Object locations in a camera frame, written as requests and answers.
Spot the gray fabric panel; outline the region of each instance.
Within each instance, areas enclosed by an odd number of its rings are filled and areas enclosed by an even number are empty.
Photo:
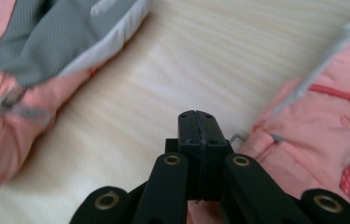
[[[14,76],[24,87],[56,76],[76,56],[102,39],[135,0],[118,0],[98,17],[91,17],[91,7],[98,0],[59,0],[30,33],[32,23],[23,20],[44,13],[43,10],[37,12],[38,7],[31,10],[31,2],[46,6],[37,0],[19,0],[14,18],[0,41],[0,70]]]

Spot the light wood surface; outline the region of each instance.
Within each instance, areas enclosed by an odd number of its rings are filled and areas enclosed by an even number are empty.
[[[135,37],[63,106],[0,190],[0,223],[68,223],[103,186],[148,179],[177,116],[248,133],[280,86],[305,77],[350,21],[348,0],[155,0]]]

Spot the wooden table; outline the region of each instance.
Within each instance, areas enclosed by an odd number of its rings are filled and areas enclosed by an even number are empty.
[[[306,77],[350,21],[347,0],[155,0],[124,50],[59,112],[0,190],[0,223],[68,223],[95,189],[148,179],[177,116],[246,134],[281,85]]]

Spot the brass grommet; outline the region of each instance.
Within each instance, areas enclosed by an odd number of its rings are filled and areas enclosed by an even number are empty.
[[[176,165],[181,162],[181,159],[178,156],[167,156],[163,161],[168,165]]]
[[[243,156],[237,156],[232,159],[233,163],[239,166],[248,166],[250,165],[250,160]]]
[[[332,203],[333,206],[327,205],[323,201],[328,201],[329,203]],[[341,206],[340,203],[330,198],[329,196],[326,196],[323,194],[314,196],[314,202],[317,205],[319,205],[319,207],[331,213],[341,213],[343,211],[343,207]]]
[[[111,198],[112,201],[110,203],[104,203],[104,198]],[[95,207],[99,210],[107,210],[113,208],[119,203],[119,196],[117,193],[110,191],[109,193],[102,194],[95,200]]]

